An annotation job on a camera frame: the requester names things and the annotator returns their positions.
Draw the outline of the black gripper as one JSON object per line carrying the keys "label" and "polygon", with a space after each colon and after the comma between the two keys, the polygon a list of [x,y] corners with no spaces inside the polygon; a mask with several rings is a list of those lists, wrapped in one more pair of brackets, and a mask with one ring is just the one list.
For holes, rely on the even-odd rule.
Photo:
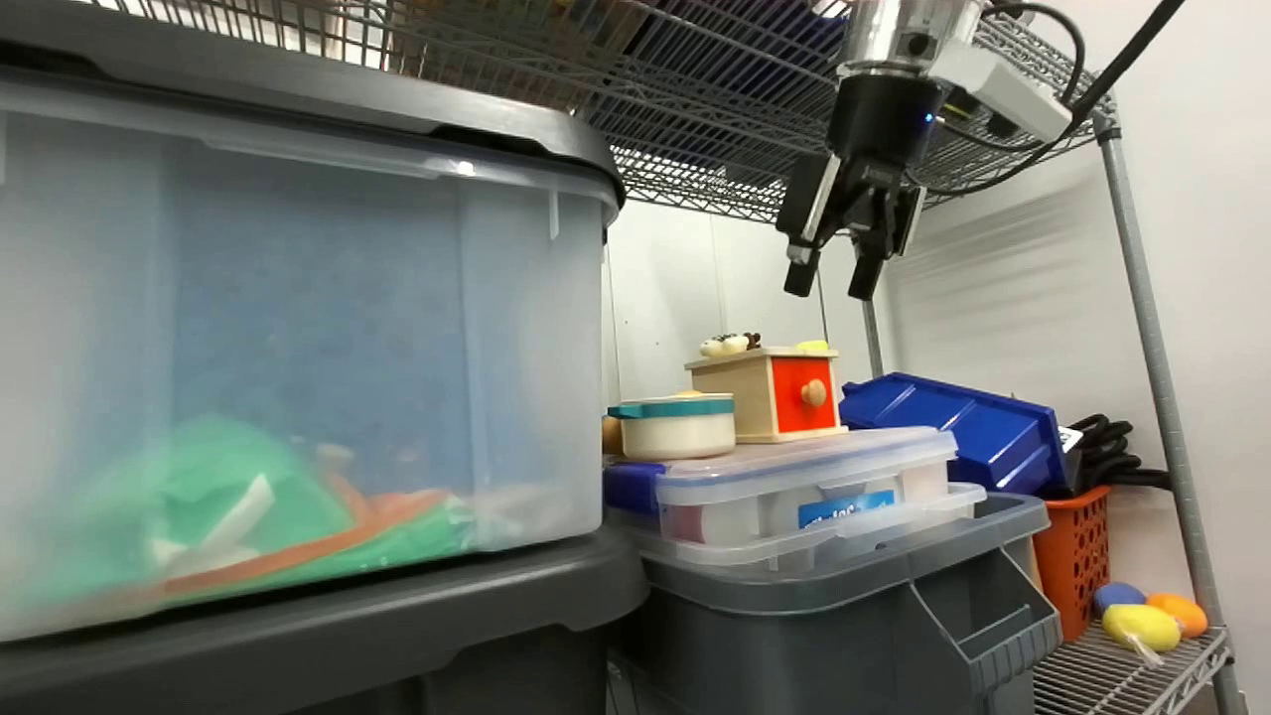
{"label": "black gripper", "polygon": [[922,74],[851,74],[835,91],[827,137],[794,160],[779,230],[786,247],[786,282],[810,296],[822,242],[847,227],[865,227],[865,247],[851,273],[851,296],[871,303],[885,254],[905,247],[916,217],[922,185],[913,164],[924,149],[938,110],[938,82]]}

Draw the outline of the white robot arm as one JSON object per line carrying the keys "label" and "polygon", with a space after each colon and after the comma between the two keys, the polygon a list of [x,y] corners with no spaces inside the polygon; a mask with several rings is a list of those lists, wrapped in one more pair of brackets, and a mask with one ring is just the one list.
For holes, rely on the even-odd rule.
{"label": "white robot arm", "polygon": [[810,294],[827,242],[847,230],[857,247],[847,294],[873,296],[924,206],[916,160],[946,100],[932,63],[973,36],[978,16],[978,0],[851,5],[827,137],[794,160],[773,217],[786,235],[786,294]]}

